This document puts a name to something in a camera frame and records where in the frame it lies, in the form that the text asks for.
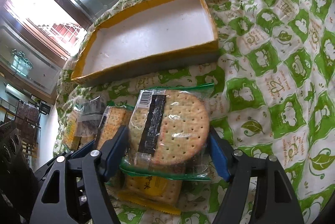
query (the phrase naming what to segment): square cracker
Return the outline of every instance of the square cracker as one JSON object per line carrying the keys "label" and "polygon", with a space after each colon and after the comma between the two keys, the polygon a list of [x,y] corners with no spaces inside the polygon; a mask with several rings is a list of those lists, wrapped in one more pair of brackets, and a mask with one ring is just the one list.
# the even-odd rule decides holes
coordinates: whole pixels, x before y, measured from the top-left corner
{"label": "square cracker", "polygon": [[104,115],[107,116],[102,129],[97,149],[100,149],[104,142],[112,139],[121,125],[128,125],[131,112],[124,108],[107,107]]}

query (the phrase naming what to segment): cracker package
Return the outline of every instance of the cracker package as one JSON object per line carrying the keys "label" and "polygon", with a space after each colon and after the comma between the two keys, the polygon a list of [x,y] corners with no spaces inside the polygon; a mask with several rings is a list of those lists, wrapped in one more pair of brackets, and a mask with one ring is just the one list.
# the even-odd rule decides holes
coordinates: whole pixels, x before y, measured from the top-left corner
{"label": "cracker package", "polygon": [[180,215],[181,211],[175,205],[181,187],[180,180],[156,176],[126,176],[124,189],[118,192],[118,198],[168,214]]}
{"label": "cracker package", "polygon": [[83,146],[85,146],[87,143],[91,142],[94,139],[95,139],[95,135],[82,136],[80,138],[80,145],[79,145],[78,149],[81,149]]}
{"label": "cracker package", "polygon": [[75,136],[77,131],[77,119],[80,116],[80,111],[76,108],[70,113],[69,120],[65,129],[63,142],[69,150],[77,150],[80,142],[80,137]]}
{"label": "cracker package", "polygon": [[99,125],[95,146],[100,149],[103,143],[112,139],[121,125],[128,125],[133,107],[107,106]]}
{"label": "cracker package", "polygon": [[140,92],[129,123],[129,149],[120,168],[128,175],[209,179],[208,98],[214,84]]}
{"label": "cracker package", "polygon": [[93,136],[97,135],[103,112],[106,109],[106,100],[98,96],[92,100],[84,100],[75,106],[80,111],[77,119],[76,136]]}

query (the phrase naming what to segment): green and white bedsheet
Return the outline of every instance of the green and white bedsheet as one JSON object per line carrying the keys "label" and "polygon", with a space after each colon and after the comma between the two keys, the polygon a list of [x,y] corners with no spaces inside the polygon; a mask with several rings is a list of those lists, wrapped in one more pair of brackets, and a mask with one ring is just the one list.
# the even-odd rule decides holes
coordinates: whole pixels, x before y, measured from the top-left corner
{"label": "green and white bedsheet", "polygon": [[[120,0],[90,27],[143,0]],[[250,156],[276,155],[291,180],[306,223],[329,200],[335,178],[334,0],[206,0],[219,31],[216,63],[173,69],[91,88],[70,82],[71,58],[58,82],[61,143],[76,101],[104,95],[115,105],[134,105],[140,89],[214,82],[212,125],[234,148]],[[211,183],[184,184],[181,217],[113,201],[123,223],[210,224],[227,183],[210,165]],[[256,180],[251,180],[241,223],[250,217]]]}

